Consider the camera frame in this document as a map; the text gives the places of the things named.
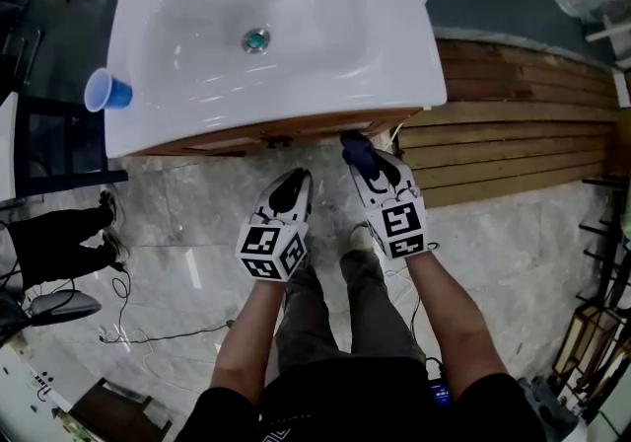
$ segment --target blue cup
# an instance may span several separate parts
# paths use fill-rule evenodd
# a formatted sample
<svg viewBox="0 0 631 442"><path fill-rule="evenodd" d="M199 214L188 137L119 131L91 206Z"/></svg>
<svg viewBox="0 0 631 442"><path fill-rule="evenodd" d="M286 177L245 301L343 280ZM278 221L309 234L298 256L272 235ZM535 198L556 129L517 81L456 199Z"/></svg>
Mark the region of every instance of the blue cup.
<svg viewBox="0 0 631 442"><path fill-rule="evenodd" d="M88 79L84 93L86 109L98 112L103 109L124 109L131 104L131 86L113 77L106 68L100 68Z"/></svg>

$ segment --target sink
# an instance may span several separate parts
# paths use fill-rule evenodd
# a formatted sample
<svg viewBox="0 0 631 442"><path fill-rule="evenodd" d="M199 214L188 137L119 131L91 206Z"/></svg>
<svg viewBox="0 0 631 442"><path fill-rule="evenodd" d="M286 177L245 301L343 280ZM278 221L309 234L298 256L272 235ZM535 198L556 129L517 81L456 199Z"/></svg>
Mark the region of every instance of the sink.
<svg viewBox="0 0 631 442"><path fill-rule="evenodd" d="M214 130L446 100L424 0L118 0L105 113L123 156Z"/></svg>

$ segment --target forearm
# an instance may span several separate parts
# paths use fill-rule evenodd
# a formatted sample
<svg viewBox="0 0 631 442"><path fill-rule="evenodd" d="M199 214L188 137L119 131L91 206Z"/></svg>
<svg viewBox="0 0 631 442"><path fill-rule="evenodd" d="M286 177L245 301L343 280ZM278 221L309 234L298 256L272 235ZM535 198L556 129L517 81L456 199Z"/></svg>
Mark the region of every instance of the forearm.
<svg viewBox="0 0 631 442"><path fill-rule="evenodd" d="M475 302L432 253L408 258L407 266L439 343L487 331Z"/></svg>
<svg viewBox="0 0 631 442"><path fill-rule="evenodd" d="M506 373L482 313L434 255L408 258L407 266L441 347L453 399L478 379Z"/></svg>
<svg viewBox="0 0 631 442"><path fill-rule="evenodd" d="M234 390L258 404L284 291L283 283L256 281L222 343L211 387Z"/></svg>

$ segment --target vanity cabinet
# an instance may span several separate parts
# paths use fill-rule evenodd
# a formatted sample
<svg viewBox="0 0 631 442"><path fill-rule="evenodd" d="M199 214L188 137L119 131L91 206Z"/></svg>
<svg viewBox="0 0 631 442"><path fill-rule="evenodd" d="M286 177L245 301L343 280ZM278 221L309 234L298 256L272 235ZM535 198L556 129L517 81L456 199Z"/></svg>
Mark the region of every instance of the vanity cabinet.
<svg viewBox="0 0 631 442"><path fill-rule="evenodd" d="M347 111L280 119L183 138L134 153L138 156L245 156L339 137L347 130L374 136L395 128L419 109Z"/></svg>

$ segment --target black pants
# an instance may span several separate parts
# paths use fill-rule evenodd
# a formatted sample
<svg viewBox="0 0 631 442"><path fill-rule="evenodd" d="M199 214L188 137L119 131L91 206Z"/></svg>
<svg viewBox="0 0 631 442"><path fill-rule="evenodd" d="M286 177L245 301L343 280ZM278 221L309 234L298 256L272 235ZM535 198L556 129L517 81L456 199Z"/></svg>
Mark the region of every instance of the black pants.
<svg viewBox="0 0 631 442"><path fill-rule="evenodd" d="M82 242L109 226L113 214L107 207L86 210L58 210L9 225L16 249L24 289L42 282L75 279L102 270L116 261L109 244L97 248Z"/></svg>
<svg viewBox="0 0 631 442"><path fill-rule="evenodd" d="M285 316L276 334L278 371L301 364L352 355L411 357L425 354L407 324L391 304L379 259L374 253L353 251L340 262L351 307L351 353L338 349L328 323L328 309L316 273L310 266L287 283Z"/></svg>

